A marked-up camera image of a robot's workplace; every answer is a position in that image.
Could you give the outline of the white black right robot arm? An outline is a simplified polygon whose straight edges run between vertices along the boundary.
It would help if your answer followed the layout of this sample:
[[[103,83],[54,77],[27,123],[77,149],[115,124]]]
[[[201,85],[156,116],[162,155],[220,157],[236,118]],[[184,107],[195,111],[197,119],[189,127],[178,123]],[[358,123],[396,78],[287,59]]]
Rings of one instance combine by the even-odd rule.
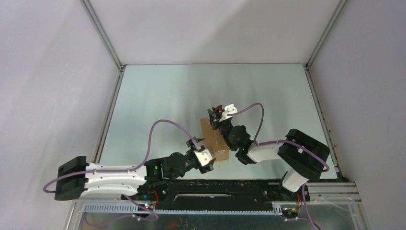
[[[330,167],[327,164],[329,148],[298,129],[290,129],[283,139],[256,142],[245,126],[232,124],[234,113],[218,106],[207,110],[210,125],[218,130],[227,147],[244,165],[262,161],[283,160],[291,168],[279,186],[279,196],[293,199],[305,183],[318,180]]]

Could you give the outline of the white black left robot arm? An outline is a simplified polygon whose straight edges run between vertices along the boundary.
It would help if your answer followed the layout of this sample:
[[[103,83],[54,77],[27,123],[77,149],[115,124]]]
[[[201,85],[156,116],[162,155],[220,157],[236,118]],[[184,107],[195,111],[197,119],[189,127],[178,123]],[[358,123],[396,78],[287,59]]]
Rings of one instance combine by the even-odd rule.
[[[78,156],[59,166],[54,192],[56,201],[75,200],[91,194],[120,194],[147,199],[154,183],[184,177],[192,169],[204,174],[214,169],[214,155],[204,145],[187,141],[185,154],[174,152],[135,166],[105,166]]]

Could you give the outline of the red black utility knife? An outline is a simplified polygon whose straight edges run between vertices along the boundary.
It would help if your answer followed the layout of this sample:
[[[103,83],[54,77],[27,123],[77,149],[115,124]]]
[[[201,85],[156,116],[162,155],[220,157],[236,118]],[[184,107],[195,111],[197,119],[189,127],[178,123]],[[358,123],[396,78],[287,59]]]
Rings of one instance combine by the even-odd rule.
[[[213,114],[220,114],[222,112],[222,107],[218,106],[218,107],[213,107]]]

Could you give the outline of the brown cardboard express box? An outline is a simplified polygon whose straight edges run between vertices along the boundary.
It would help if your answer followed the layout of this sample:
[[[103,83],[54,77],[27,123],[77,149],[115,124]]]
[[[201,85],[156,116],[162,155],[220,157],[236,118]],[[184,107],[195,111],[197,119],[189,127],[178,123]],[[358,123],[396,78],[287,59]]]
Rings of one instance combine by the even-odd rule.
[[[228,160],[230,150],[224,138],[221,136],[220,131],[212,129],[208,117],[201,118],[200,125],[205,147],[210,150],[216,161]]]

